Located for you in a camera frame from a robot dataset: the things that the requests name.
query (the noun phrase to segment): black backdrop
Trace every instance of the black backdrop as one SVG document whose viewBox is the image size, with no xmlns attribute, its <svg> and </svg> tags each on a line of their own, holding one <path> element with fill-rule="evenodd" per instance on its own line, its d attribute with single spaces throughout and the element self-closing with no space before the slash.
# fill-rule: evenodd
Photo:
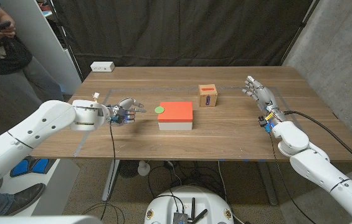
<svg viewBox="0 0 352 224">
<path fill-rule="evenodd" d="M 312 0 L 53 0 L 83 77 L 115 66 L 279 65 Z"/>
</svg>

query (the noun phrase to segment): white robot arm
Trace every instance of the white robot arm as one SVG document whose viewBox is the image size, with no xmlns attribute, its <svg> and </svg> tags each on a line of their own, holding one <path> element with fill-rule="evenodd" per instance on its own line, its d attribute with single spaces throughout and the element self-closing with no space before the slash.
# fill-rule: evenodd
<svg viewBox="0 0 352 224">
<path fill-rule="evenodd" d="M 290 163 L 302 177 L 326 190 L 352 216 L 352 180 L 330 163 L 328 155 L 309 141 L 279 110 L 274 94 L 251 76 L 247 77 L 243 92 L 251 96 L 260 110 L 268 116 L 259 120 L 261 126 L 271 127 L 280 152 L 290 158 Z"/>
<path fill-rule="evenodd" d="M 0 178 L 57 131 L 69 125 L 75 131 L 94 131 L 107 122 L 114 126 L 133 123 L 135 112 L 145 112 L 142 107 L 131 98 L 121 100 L 115 106 L 87 100 L 75 100 L 72 105 L 47 101 L 24 121 L 0 135 Z"/>
</svg>

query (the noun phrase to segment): robot finger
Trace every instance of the robot finger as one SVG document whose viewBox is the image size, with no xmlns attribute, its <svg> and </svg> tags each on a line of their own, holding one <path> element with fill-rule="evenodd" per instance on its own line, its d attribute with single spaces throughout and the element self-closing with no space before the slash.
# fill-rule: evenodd
<svg viewBox="0 0 352 224">
<path fill-rule="evenodd" d="M 141 112 L 141 113 L 145 113 L 146 110 L 141 109 L 141 108 L 130 108 L 127 111 L 135 111 L 135 112 Z"/>
<path fill-rule="evenodd" d="M 259 99 L 255 93 L 252 93 L 249 90 L 242 89 L 242 92 L 244 92 L 246 95 L 252 97 L 255 101 L 257 101 Z"/>
<path fill-rule="evenodd" d="M 133 110 L 126 110 L 125 111 L 126 115 L 131 115 L 131 114 L 136 114 Z"/>
<path fill-rule="evenodd" d="M 132 120 L 134 119 L 136 116 L 135 115 L 126 115 L 125 116 L 125 120 Z"/>
<path fill-rule="evenodd" d="M 140 102 L 136 101 L 136 100 L 133 100 L 133 105 L 134 106 L 138 106 L 139 108 L 143 108 L 144 105 L 142 105 Z"/>
<path fill-rule="evenodd" d="M 134 122 L 136 122 L 134 119 L 131 119 L 131 120 L 123 120 L 123 123 L 124 124 L 130 124 L 130 123 L 134 123 Z"/>
<path fill-rule="evenodd" d="M 246 89 L 242 89 L 242 92 L 245 93 L 248 96 L 252 96 L 253 95 L 253 93 L 251 91 L 246 90 Z"/>
</svg>

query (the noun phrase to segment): yellow label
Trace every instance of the yellow label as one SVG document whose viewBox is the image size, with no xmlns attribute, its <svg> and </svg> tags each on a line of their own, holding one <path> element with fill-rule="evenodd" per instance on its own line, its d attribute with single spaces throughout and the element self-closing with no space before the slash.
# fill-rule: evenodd
<svg viewBox="0 0 352 224">
<path fill-rule="evenodd" d="M 265 120 L 268 121 L 274 114 L 271 112 L 266 118 Z"/>
</svg>

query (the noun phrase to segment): green sticker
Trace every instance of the green sticker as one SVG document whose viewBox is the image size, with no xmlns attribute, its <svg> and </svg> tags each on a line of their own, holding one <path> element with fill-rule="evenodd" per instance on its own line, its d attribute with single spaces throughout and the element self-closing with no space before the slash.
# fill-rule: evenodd
<svg viewBox="0 0 352 224">
<path fill-rule="evenodd" d="M 164 112 L 164 108 L 159 106 L 157 108 L 155 108 L 155 113 L 163 113 Z"/>
</svg>

